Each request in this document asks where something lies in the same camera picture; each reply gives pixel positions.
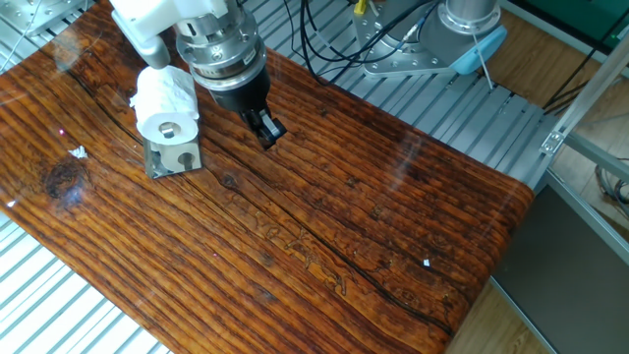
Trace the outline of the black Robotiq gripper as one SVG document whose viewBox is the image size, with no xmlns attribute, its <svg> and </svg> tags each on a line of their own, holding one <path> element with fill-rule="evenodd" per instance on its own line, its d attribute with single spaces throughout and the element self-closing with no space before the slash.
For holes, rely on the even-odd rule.
<svg viewBox="0 0 629 354">
<path fill-rule="evenodd" d="M 267 69 L 262 69 L 251 81 L 240 88 L 211 90 L 214 101 L 221 107 L 239 113 L 254 133 L 261 146 L 268 150 L 287 132 L 284 125 L 272 118 L 266 99 L 271 87 Z"/>
</svg>

